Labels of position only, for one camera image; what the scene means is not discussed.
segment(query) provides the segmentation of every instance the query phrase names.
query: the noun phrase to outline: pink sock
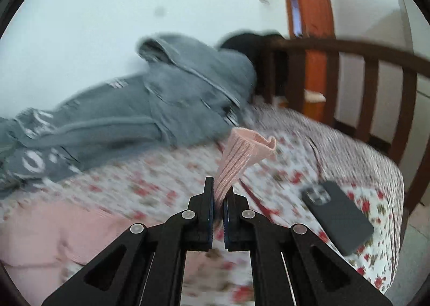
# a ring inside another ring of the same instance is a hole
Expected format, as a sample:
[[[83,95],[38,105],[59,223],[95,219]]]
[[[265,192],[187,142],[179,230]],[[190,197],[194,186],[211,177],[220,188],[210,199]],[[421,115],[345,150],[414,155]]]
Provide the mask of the pink sock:
[[[270,156],[276,149],[276,139],[266,140],[259,133],[246,128],[233,128],[215,175],[214,198],[216,210],[221,208],[225,195],[244,170]]]

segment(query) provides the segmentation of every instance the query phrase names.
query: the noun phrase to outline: gray clothing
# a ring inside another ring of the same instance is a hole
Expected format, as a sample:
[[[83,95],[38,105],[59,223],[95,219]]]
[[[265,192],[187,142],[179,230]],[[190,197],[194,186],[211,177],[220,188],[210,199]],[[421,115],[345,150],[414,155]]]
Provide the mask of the gray clothing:
[[[145,39],[149,69],[79,93],[53,111],[0,119],[0,197],[59,181],[110,159],[225,136],[255,84],[241,53],[183,35]]]

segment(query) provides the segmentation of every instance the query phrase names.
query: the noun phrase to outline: triangular cutout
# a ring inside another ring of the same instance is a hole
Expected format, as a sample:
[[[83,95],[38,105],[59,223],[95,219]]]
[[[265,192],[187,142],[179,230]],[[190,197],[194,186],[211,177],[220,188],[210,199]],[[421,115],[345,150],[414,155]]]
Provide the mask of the triangular cutout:
[[[311,248],[311,254],[328,292],[336,291],[350,284],[350,278],[316,246]]]
[[[84,278],[85,283],[102,291],[108,290],[112,285],[113,278],[117,273],[126,251],[127,248],[123,244],[117,247],[102,262],[87,273]]]

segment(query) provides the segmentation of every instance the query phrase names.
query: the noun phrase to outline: phone case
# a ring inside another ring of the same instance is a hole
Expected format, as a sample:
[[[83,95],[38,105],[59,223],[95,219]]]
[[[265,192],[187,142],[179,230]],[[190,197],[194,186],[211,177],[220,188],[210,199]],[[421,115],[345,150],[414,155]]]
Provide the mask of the phone case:
[[[375,229],[333,181],[302,192],[302,199],[343,256],[354,253]]]

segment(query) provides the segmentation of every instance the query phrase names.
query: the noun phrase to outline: bed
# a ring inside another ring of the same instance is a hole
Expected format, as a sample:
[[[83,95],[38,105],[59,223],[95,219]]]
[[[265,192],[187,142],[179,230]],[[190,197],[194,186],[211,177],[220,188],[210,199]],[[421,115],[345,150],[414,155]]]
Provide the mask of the bed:
[[[304,117],[305,50],[327,52],[327,102],[324,123]],[[416,72],[430,76],[430,62],[412,54],[363,42],[332,39],[273,39],[263,53],[265,100],[273,88],[274,51],[287,51],[289,71],[285,87],[290,109],[267,103],[250,106],[246,126],[278,140],[276,153],[248,168],[234,185],[247,197],[251,209],[285,226],[304,223],[335,251],[319,223],[308,211],[298,190],[323,179],[334,179],[375,227],[373,238],[354,254],[343,257],[358,273],[385,293],[396,273],[402,218],[407,218],[429,183],[430,147],[404,201],[403,178],[396,166],[405,148],[412,122]],[[337,96],[339,51],[356,53],[366,61],[364,98],[355,139],[332,128]],[[368,140],[375,106],[378,74],[375,62],[384,60],[403,67],[403,94],[396,134],[384,156]],[[0,202],[0,220],[14,215],[23,203],[67,200],[99,207],[137,221],[164,222],[186,209],[190,196],[203,190],[206,176],[214,176],[223,142],[182,149],[151,151],[126,162],[111,162],[61,183],[44,183],[39,191],[16,191]],[[198,271],[184,280],[182,305],[246,304],[253,301],[249,253],[228,253],[222,232],[216,232],[213,249],[205,254]],[[67,266],[66,280],[80,266]],[[0,290],[16,305],[28,305],[5,270]]]

